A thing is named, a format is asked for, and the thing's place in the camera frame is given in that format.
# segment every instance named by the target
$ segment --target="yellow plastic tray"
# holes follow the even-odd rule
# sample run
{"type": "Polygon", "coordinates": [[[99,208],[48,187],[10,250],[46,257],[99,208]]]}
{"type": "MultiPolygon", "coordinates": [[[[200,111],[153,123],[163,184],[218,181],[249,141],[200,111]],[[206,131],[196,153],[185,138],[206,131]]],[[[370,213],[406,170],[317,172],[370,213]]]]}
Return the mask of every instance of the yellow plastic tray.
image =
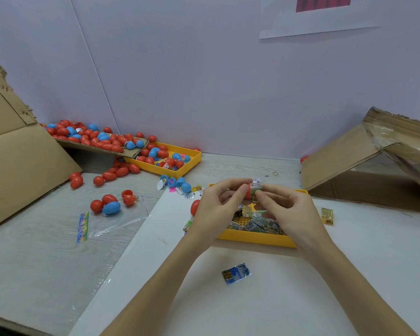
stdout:
{"type": "Polygon", "coordinates": [[[162,142],[156,142],[157,146],[159,145],[165,145],[168,148],[168,158],[171,158],[173,153],[179,153],[179,154],[186,154],[189,155],[191,160],[184,164],[179,170],[174,171],[166,168],[161,168],[159,166],[151,165],[145,162],[141,162],[132,158],[124,157],[124,160],[127,163],[137,164],[139,168],[145,171],[149,171],[152,173],[157,173],[159,175],[166,174],[168,177],[174,177],[175,179],[178,179],[179,177],[182,177],[190,171],[193,167],[197,165],[202,160],[202,153],[195,150],[186,149],[184,147],[174,146],[174,145],[168,145],[164,144],[162,142]]]}
{"type": "MultiPolygon", "coordinates": [[[[306,190],[294,190],[308,194],[306,190]]],[[[284,235],[274,235],[271,233],[260,233],[260,232],[249,232],[249,231],[237,231],[237,230],[225,230],[218,239],[225,239],[228,241],[286,246],[288,248],[295,248],[296,245],[292,239],[284,235]]]]}

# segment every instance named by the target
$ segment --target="red printed image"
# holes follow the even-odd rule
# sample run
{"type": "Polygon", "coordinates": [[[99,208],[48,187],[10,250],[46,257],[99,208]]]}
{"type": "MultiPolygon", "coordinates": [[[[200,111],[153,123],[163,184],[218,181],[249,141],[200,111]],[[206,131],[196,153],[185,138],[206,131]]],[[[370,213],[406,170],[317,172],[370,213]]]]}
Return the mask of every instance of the red printed image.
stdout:
{"type": "Polygon", "coordinates": [[[296,13],[316,9],[349,6],[352,0],[297,0],[296,13]]]}

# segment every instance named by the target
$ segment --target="clear plastic bag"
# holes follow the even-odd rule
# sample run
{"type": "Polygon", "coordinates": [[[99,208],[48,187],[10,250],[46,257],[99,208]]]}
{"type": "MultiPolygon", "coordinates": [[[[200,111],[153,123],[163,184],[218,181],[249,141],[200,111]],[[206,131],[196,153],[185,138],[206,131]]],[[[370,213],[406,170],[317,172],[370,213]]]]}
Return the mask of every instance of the clear plastic bag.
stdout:
{"type": "Polygon", "coordinates": [[[143,196],[131,206],[126,206],[123,201],[120,211],[104,215],[93,211],[84,212],[79,217],[77,243],[98,237],[109,231],[126,226],[149,216],[143,196]]]}

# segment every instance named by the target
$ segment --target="forearm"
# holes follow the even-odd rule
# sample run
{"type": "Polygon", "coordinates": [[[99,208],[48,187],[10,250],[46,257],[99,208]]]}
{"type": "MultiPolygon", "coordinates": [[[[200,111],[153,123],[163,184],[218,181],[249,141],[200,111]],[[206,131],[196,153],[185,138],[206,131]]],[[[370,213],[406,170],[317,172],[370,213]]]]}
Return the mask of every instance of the forearm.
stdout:
{"type": "Polygon", "coordinates": [[[416,335],[333,244],[315,262],[359,335],[416,335]]]}
{"type": "Polygon", "coordinates": [[[185,236],[102,336],[156,335],[191,265],[201,254],[185,236]]]}

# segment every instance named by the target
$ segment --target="hand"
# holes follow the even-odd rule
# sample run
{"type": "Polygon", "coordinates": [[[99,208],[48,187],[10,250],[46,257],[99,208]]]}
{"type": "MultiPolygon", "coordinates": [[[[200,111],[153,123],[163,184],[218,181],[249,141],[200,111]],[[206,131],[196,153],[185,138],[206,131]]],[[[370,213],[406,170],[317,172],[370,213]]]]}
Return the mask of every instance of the hand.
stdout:
{"type": "Polygon", "coordinates": [[[309,263],[313,264],[321,248],[334,245],[308,194],[285,186],[263,184],[263,191],[257,190],[255,197],[275,217],[309,263]]]}
{"type": "Polygon", "coordinates": [[[202,252],[229,226],[235,211],[250,191],[246,185],[249,183],[252,183],[251,178],[229,178],[204,190],[187,233],[187,237],[202,247],[202,252]]]}

